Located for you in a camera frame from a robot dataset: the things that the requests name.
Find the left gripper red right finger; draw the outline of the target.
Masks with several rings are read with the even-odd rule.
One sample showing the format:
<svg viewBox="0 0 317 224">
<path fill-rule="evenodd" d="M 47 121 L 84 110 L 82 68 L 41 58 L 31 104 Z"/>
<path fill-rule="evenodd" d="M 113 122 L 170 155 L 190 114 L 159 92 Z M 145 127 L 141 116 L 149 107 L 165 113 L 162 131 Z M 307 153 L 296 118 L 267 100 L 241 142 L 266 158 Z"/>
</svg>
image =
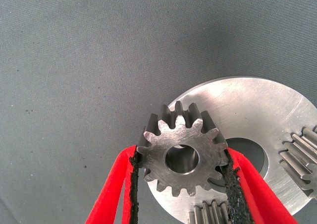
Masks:
<svg viewBox="0 0 317 224">
<path fill-rule="evenodd" d="M 225 150 L 228 165 L 221 168 L 233 224 L 296 224 L 253 164 L 238 151 Z"/>
</svg>

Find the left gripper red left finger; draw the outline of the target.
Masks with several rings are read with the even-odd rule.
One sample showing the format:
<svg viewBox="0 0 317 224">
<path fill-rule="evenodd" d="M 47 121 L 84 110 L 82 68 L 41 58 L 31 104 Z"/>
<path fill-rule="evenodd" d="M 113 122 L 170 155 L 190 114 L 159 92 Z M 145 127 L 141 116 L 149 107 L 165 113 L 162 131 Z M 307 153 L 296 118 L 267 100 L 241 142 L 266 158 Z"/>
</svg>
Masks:
<svg viewBox="0 0 317 224">
<path fill-rule="evenodd" d="M 138 155 L 137 146 L 130 146 L 119 153 L 106 182 L 87 217 L 87 224 L 112 224 L 122 188 L 124 188 L 123 224 L 138 222 Z"/>
</svg>

